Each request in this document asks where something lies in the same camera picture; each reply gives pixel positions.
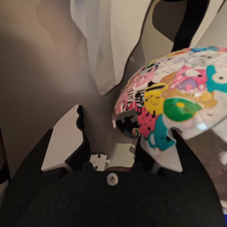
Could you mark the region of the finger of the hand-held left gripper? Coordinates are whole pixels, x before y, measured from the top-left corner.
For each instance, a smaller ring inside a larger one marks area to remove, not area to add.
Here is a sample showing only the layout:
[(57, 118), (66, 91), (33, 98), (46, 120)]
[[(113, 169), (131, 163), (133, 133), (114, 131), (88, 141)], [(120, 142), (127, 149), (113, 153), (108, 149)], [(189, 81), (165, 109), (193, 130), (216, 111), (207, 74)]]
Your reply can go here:
[(70, 14), (87, 42), (91, 78), (100, 97), (122, 81), (153, 0), (71, 0)]
[(172, 51), (227, 46), (227, 1), (188, 0)]

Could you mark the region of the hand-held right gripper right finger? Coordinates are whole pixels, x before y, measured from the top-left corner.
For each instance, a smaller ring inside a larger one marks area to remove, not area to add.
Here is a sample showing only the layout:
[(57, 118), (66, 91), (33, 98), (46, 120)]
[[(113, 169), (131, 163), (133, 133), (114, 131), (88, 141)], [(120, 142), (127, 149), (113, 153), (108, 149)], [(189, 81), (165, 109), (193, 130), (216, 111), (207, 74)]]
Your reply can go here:
[(143, 136), (134, 138), (134, 156), (136, 164), (140, 164), (145, 172), (158, 173), (160, 168), (165, 168), (181, 173), (183, 171), (176, 145), (161, 151), (149, 147), (148, 141)]

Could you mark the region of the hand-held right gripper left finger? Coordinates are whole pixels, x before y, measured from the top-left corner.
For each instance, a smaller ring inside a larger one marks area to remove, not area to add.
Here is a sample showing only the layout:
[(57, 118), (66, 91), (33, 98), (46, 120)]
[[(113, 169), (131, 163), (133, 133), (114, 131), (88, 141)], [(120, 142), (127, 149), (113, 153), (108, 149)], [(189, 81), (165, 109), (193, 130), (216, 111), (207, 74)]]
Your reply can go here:
[(84, 132), (84, 113), (75, 105), (53, 127), (41, 167), (42, 172), (64, 168), (69, 172), (81, 171), (91, 155), (90, 144)]

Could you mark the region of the white puzzle piece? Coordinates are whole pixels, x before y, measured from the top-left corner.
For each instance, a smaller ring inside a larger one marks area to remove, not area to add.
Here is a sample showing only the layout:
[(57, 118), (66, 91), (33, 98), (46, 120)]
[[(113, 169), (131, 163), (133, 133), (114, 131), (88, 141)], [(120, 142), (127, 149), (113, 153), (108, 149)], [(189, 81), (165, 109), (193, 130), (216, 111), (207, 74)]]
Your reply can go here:
[(106, 163), (109, 164), (110, 160), (107, 159), (107, 155), (92, 154), (89, 162), (93, 165), (96, 171), (104, 171)]

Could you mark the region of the black ball stand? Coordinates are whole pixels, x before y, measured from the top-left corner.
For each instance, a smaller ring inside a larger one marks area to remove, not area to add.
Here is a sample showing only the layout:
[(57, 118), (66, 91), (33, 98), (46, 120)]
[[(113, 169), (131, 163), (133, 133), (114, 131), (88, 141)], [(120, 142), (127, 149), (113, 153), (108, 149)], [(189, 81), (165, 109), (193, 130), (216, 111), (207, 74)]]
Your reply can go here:
[(116, 126), (123, 135), (130, 139), (140, 136), (137, 132), (140, 126), (136, 115), (129, 114), (128, 116), (122, 116), (121, 119), (116, 120)]

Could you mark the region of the colourful puzzle ball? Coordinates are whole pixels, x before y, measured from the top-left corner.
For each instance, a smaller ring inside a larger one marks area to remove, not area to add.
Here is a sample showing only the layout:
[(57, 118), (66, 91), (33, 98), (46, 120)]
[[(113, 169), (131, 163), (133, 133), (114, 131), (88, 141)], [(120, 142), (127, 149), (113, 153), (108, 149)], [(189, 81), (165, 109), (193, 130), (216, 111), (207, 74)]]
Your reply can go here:
[(121, 90), (113, 127), (129, 114), (149, 147), (161, 151), (176, 144), (170, 129), (189, 139), (217, 126), (227, 118), (227, 48), (185, 48), (146, 64)]

